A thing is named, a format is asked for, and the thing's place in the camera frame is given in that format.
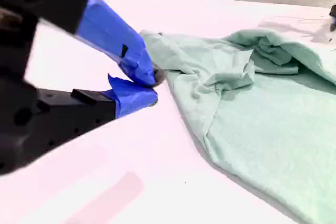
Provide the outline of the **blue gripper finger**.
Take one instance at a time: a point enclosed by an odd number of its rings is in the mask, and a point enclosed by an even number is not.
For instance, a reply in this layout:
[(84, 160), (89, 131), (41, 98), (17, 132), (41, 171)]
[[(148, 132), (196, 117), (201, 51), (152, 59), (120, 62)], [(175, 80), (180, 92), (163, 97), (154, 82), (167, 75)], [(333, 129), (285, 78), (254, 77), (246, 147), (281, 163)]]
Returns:
[(29, 51), (40, 19), (108, 55), (133, 82), (155, 85), (144, 41), (103, 0), (7, 0), (7, 48)]
[(152, 88), (108, 77), (106, 91), (39, 90), (36, 113), (36, 154), (41, 156), (106, 123), (153, 106)]

